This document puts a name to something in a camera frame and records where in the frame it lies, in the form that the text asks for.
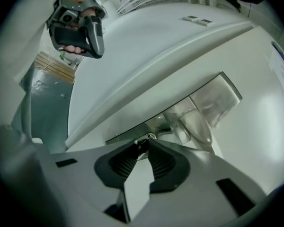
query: hand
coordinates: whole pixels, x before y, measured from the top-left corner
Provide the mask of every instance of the hand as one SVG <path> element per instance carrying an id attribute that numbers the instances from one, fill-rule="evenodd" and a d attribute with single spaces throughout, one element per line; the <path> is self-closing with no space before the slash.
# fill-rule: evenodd
<path id="1" fill-rule="evenodd" d="M 70 1 L 73 1 L 73 2 L 83 2 L 84 0 L 70 0 Z M 85 16 L 95 16 L 96 13 L 93 9 L 87 9 L 85 11 L 83 11 L 82 13 L 80 13 L 80 17 L 85 17 Z M 61 45 L 61 47 L 68 51 L 68 52 L 71 52 L 71 53 L 76 53 L 76 54 L 80 54 L 81 52 L 84 52 L 83 49 L 79 48 L 79 47 L 75 47 L 73 45 L 68 45 L 68 46 L 65 46 L 65 45 Z"/>

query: black slot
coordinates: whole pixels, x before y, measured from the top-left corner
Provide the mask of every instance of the black slot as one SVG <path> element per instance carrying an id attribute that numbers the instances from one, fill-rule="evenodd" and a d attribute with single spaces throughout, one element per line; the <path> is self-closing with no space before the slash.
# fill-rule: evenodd
<path id="1" fill-rule="evenodd" d="M 115 218 L 115 219 L 118 219 L 118 220 L 120 220 L 124 223 L 127 223 L 126 218 L 125 218 L 123 205 L 121 205 L 121 206 L 117 206 L 116 204 L 111 205 L 104 212 L 106 214 L 110 215 L 111 217 Z"/>
<path id="2" fill-rule="evenodd" d="M 57 167 L 64 167 L 64 166 L 68 166 L 70 164 L 74 164 L 76 162 L 77 161 L 75 159 L 67 159 L 67 160 L 64 160 L 64 161 L 56 162 L 56 165 L 57 165 Z"/>
<path id="3" fill-rule="evenodd" d="M 255 206 L 231 179 L 222 179 L 216 181 L 216 183 L 239 216 L 245 214 Z"/>

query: white surface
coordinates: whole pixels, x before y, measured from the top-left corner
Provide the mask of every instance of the white surface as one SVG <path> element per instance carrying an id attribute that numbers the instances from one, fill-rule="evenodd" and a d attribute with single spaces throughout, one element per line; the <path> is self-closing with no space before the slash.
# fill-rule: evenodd
<path id="1" fill-rule="evenodd" d="M 150 184 L 154 182 L 148 159 L 137 161 L 124 183 L 128 214 L 132 221 L 150 199 Z"/>
<path id="2" fill-rule="evenodd" d="M 11 125 L 25 91 L 0 67 L 0 126 Z"/>
<path id="3" fill-rule="evenodd" d="M 183 146 L 190 147 L 190 148 L 193 148 L 193 149 L 201 149 L 200 146 L 198 146 L 196 144 L 196 142 L 197 142 L 197 140 L 191 140 L 191 141 L 183 144 Z M 223 155 L 222 155 L 222 152 L 220 150 L 220 147 L 219 147 L 219 145 L 218 145 L 218 143 L 217 143 L 217 141 L 216 141 L 216 139 L 214 138 L 213 135 L 212 135 L 212 148 L 213 148 L 214 154 L 216 156 L 218 156 L 220 158 L 223 158 Z"/>
<path id="4" fill-rule="evenodd" d="M 116 19 L 119 18 L 119 15 L 117 13 L 117 8 L 113 5 L 111 1 L 107 1 L 103 4 L 103 6 L 106 9 L 108 17 L 102 20 L 102 27 L 107 31 L 108 26 L 110 26 Z"/>
<path id="5" fill-rule="evenodd" d="M 181 19 L 189 15 L 204 18 L 205 14 L 214 22 L 210 28 Z M 145 70 L 151 59 L 194 35 L 243 21 L 244 17 L 232 11 L 186 3 L 147 7 L 117 19 L 104 34 L 104 56 L 99 60 L 85 58 L 78 67 L 70 102 L 67 144 L 72 145 L 96 126 L 91 120 L 93 112 L 98 117 L 104 115 L 96 112 L 97 109 L 107 106 L 105 102 Z M 131 93 L 137 89 L 140 88 L 133 84 Z M 125 96 L 110 107 L 124 103 Z M 104 120 L 98 119 L 97 125 Z"/>
<path id="6" fill-rule="evenodd" d="M 133 100 L 119 122 L 141 123 L 223 71 L 243 99 L 212 134 L 225 160 L 271 192 L 284 183 L 284 90 L 269 68 L 272 40 L 257 27 L 213 49 Z M 70 151 L 100 143 L 106 130 L 95 128 Z"/>

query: floor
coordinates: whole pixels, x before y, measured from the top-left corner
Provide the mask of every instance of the floor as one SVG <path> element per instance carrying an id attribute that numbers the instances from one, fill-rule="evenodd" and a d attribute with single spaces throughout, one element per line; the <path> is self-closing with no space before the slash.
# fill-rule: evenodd
<path id="1" fill-rule="evenodd" d="M 35 68 L 32 82 L 32 137 L 50 153 L 66 151 L 68 109 L 73 84 Z"/>

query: wooden pallet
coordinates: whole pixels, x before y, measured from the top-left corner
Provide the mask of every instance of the wooden pallet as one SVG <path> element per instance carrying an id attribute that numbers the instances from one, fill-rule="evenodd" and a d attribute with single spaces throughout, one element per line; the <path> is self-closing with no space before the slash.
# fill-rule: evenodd
<path id="1" fill-rule="evenodd" d="M 35 59 L 35 66 L 43 69 L 44 71 L 55 75 L 58 78 L 74 83 L 75 70 L 71 67 L 64 65 L 58 60 L 49 57 L 48 54 L 40 52 Z"/>

